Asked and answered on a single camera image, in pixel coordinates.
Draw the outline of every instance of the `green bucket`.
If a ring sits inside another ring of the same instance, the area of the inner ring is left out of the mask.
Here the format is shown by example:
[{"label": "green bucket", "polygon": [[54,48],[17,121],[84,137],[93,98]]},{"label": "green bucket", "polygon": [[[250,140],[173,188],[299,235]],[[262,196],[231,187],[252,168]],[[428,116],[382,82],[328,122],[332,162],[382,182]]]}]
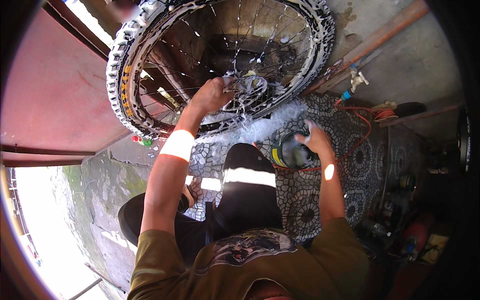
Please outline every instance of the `green bucket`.
[{"label": "green bucket", "polygon": [[295,141],[295,134],[303,132],[295,131],[282,136],[275,141],[271,148],[271,155],[274,162],[281,166],[294,170],[305,169],[313,163],[315,153],[307,146]]}]

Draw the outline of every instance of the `spray bottle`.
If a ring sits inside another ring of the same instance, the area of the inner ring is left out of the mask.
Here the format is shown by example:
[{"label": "spray bottle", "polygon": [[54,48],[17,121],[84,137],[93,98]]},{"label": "spray bottle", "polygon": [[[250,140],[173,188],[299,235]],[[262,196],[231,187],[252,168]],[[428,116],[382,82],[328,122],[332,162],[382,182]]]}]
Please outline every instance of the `spray bottle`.
[{"label": "spray bottle", "polygon": [[142,139],[140,136],[137,135],[132,136],[132,141],[135,143],[139,143],[142,146],[150,146],[152,144],[152,140]]}]

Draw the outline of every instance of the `bicycle tire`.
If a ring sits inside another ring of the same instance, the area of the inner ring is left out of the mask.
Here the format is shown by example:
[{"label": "bicycle tire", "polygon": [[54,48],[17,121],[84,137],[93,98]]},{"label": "bicycle tire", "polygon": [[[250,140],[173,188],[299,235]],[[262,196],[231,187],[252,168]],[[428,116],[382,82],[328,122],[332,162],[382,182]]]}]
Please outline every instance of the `bicycle tire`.
[{"label": "bicycle tire", "polygon": [[[269,114],[285,101],[298,95],[324,66],[334,41],[334,21],[325,1],[277,0],[298,12],[310,27],[311,50],[301,70],[288,84],[286,91],[266,108],[253,113],[253,119]],[[206,5],[221,0],[173,0],[168,4],[160,0],[145,0],[140,4],[140,15],[124,23],[117,32],[107,62],[107,93],[111,107],[124,126],[145,138],[167,138],[174,126],[162,123],[150,116],[144,108],[139,93],[140,72],[151,47],[169,28],[182,18]],[[222,121],[228,129],[237,126],[233,118]],[[220,122],[202,125],[199,135],[224,131]]]}]

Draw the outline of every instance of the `man's right hand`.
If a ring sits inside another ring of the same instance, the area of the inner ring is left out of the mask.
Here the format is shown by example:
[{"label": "man's right hand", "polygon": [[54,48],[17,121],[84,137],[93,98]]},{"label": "man's right hand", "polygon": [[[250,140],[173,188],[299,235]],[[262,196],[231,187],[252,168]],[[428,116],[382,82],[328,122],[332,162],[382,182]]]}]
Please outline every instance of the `man's right hand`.
[{"label": "man's right hand", "polygon": [[327,164],[334,163],[335,152],[332,149],[328,135],[313,121],[305,120],[305,124],[308,125],[310,135],[304,136],[302,134],[296,134],[295,140],[306,145],[310,150],[317,153],[321,162]]}]

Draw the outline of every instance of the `black shorts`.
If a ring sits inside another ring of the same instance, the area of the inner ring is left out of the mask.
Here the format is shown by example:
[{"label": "black shorts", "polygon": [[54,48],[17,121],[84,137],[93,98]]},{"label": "black shorts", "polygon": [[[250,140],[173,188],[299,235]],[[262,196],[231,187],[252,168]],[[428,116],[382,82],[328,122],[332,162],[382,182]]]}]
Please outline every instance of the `black shorts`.
[{"label": "black shorts", "polygon": [[[275,174],[272,163],[250,144],[236,144],[228,151],[223,170],[245,168]],[[138,244],[145,193],[125,203],[119,211],[120,229],[125,238]],[[282,213],[276,204],[276,188],[264,184],[225,182],[220,204],[205,221],[177,212],[175,238],[187,267],[207,243],[253,228],[282,228]]]}]

